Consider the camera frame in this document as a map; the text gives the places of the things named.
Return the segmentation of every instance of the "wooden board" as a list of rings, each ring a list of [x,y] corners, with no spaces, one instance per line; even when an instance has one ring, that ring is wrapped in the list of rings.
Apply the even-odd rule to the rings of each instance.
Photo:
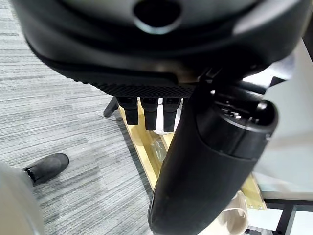
[[[155,155],[152,143],[159,137],[156,133],[152,131],[146,131],[145,129],[145,118],[143,114],[143,109],[138,103],[138,119],[139,125],[137,126],[129,126],[126,124],[125,111],[120,107],[120,111],[124,120],[124,123],[127,127],[127,130],[131,136],[143,169],[147,175],[151,188],[154,189],[160,169],[162,166],[162,162]],[[171,145],[171,141],[174,137],[174,133],[160,136],[166,151],[169,149]],[[241,190],[246,196],[246,202],[248,208],[254,208],[259,210],[265,210],[266,204],[262,199],[260,189],[258,187],[257,182],[255,181],[252,174],[249,175],[245,183],[243,184]]]

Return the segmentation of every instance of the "round hole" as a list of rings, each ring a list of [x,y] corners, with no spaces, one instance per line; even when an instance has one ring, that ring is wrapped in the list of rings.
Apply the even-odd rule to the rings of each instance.
[[[180,23],[181,8],[168,0],[144,0],[134,7],[134,23],[144,32],[165,34]]]

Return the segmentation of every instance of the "textured black surface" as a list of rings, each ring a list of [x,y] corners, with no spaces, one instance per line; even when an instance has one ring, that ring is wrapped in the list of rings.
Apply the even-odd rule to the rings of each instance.
[[[93,84],[102,91],[116,97],[159,97],[159,98],[188,98],[195,86],[126,86],[126,85],[99,85]]]

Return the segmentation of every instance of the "black cylinder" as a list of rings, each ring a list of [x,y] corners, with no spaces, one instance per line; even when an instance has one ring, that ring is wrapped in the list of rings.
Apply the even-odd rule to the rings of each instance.
[[[274,105],[257,118],[230,117],[213,102],[190,100],[161,168],[148,220],[157,235],[196,235],[227,206],[276,128]]]

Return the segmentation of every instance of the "black shoe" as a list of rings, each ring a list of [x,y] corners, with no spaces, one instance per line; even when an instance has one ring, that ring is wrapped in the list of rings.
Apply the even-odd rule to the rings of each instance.
[[[44,183],[67,168],[69,159],[63,153],[56,153],[41,158],[32,165],[23,169],[33,180],[33,185]]]

